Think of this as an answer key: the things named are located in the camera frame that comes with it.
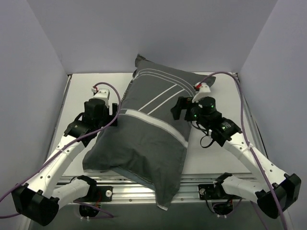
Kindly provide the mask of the pillowcase grey outside blue inside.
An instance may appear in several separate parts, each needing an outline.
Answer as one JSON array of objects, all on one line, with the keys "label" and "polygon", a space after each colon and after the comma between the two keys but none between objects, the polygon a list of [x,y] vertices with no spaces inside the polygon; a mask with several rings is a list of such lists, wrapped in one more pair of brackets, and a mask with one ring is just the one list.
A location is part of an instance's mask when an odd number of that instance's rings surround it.
[{"label": "pillowcase grey outside blue inside", "polygon": [[136,70],[121,101],[117,126],[101,131],[83,159],[86,172],[115,171],[155,192],[168,210],[180,188],[191,125],[174,120],[179,97],[194,97],[194,86],[215,77],[156,64],[138,55]]}]

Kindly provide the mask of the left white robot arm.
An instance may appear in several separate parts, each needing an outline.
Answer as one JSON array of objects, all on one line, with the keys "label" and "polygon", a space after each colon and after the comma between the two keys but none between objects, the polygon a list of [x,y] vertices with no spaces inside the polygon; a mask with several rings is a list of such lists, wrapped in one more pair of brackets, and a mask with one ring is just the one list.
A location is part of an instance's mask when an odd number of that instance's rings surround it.
[{"label": "left white robot arm", "polygon": [[77,176],[60,188],[56,188],[56,185],[72,161],[101,128],[117,125],[118,105],[113,103],[112,108],[114,112],[110,113],[108,99],[92,98],[84,102],[84,112],[68,125],[43,168],[11,192],[19,214],[46,226],[65,205],[80,198],[86,201],[96,198],[97,182],[85,175]]}]

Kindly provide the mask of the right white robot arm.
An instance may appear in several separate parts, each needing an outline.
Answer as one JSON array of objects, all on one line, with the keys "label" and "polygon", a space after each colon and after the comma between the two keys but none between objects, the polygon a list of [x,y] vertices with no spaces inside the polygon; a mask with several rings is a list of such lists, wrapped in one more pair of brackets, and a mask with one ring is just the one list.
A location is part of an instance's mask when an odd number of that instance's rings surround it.
[{"label": "right white robot arm", "polygon": [[245,140],[241,128],[216,110],[214,98],[203,97],[193,102],[191,97],[180,96],[171,109],[175,120],[180,118],[182,110],[186,110],[186,121],[202,126],[213,142],[232,153],[256,178],[256,182],[251,182],[225,172],[214,181],[213,192],[217,197],[230,195],[249,200],[272,219],[278,218],[298,199],[300,177],[275,166]]}]

